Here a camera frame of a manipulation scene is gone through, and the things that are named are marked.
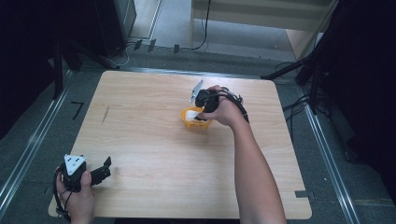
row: left hand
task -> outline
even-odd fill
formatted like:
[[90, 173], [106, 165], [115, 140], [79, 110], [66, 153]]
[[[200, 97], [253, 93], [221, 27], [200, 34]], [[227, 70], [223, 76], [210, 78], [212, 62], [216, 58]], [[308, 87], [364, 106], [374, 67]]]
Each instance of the left hand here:
[[94, 199], [91, 190], [92, 177], [89, 171], [85, 171], [81, 176], [81, 191], [78, 193], [66, 190], [64, 182], [62, 181], [62, 174], [59, 173], [56, 180], [56, 189], [62, 197], [63, 204], [67, 200], [65, 210], [68, 211], [71, 217], [71, 223], [92, 223], [94, 212]]

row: black tape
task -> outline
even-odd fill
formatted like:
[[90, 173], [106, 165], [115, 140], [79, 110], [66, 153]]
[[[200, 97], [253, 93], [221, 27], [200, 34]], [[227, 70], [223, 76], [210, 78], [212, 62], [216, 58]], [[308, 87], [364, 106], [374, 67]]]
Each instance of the black tape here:
[[180, 45], [175, 45], [174, 54], [178, 53], [179, 49], [180, 49]]
[[157, 39], [153, 39], [149, 42], [149, 46], [148, 46], [148, 52], [152, 52], [154, 50], [155, 47], [155, 41], [157, 41]]
[[76, 117], [77, 117], [78, 114], [79, 114], [79, 111], [81, 111], [81, 108], [84, 106], [84, 103], [72, 101], [71, 104], [73, 104], [73, 105], [79, 105], [79, 108], [78, 108], [78, 110], [77, 110], [75, 116], [73, 117], [73, 120], [75, 120]]
[[308, 192], [306, 190], [295, 190], [294, 193], [296, 194], [296, 198], [307, 198]]
[[140, 46], [142, 46], [143, 40], [139, 40], [134, 44], [134, 50], [140, 49]]

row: wooden table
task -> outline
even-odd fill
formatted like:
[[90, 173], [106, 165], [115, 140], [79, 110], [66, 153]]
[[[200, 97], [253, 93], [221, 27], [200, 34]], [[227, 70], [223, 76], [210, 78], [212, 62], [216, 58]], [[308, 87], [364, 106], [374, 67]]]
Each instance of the wooden table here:
[[[97, 217], [238, 218], [233, 182], [233, 134], [213, 121], [188, 129], [180, 112], [201, 77], [105, 72], [72, 155], [88, 169], [108, 156], [111, 177], [93, 187]], [[274, 173], [286, 217], [311, 217], [304, 183], [272, 81], [205, 77], [241, 94], [252, 130]], [[52, 201], [49, 213], [55, 214]]]

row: hand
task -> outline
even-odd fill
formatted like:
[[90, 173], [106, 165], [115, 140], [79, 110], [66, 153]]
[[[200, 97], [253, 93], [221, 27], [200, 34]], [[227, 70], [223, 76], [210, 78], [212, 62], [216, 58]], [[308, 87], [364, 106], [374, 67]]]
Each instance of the hand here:
[[[219, 94], [226, 94], [221, 92], [220, 86], [213, 86], [208, 88], [211, 91], [220, 91]], [[237, 126], [241, 122], [247, 123], [239, 110], [239, 108], [225, 96], [219, 97], [219, 107], [212, 113], [200, 113], [198, 114], [200, 119], [215, 119], [219, 123], [230, 126], [231, 128]]]
[[62, 174], [58, 174], [56, 180], [56, 189], [62, 197], [62, 201], [65, 205], [65, 209], [69, 212], [71, 217], [71, 223], [92, 223], [93, 211], [94, 211], [94, 200], [91, 191], [91, 173], [85, 171], [81, 177], [81, 191], [78, 193], [73, 192], [70, 195], [70, 191], [66, 190], [64, 182], [62, 182]]

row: human arm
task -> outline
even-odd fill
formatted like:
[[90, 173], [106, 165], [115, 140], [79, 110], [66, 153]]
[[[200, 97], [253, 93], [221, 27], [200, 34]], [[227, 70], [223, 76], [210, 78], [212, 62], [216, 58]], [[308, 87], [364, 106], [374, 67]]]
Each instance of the human arm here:
[[91, 182], [91, 173], [85, 171], [81, 176], [81, 191], [71, 193], [66, 190], [64, 182], [62, 182], [62, 174], [58, 174], [56, 189], [62, 197], [65, 210], [68, 211], [72, 224], [87, 224], [93, 221], [94, 199], [91, 191]]
[[[219, 86], [209, 88], [221, 90]], [[249, 123], [238, 107], [225, 97], [213, 113], [200, 119], [216, 119], [233, 131], [235, 147], [235, 190], [242, 223], [286, 223], [276, 182], [262, 155]]]

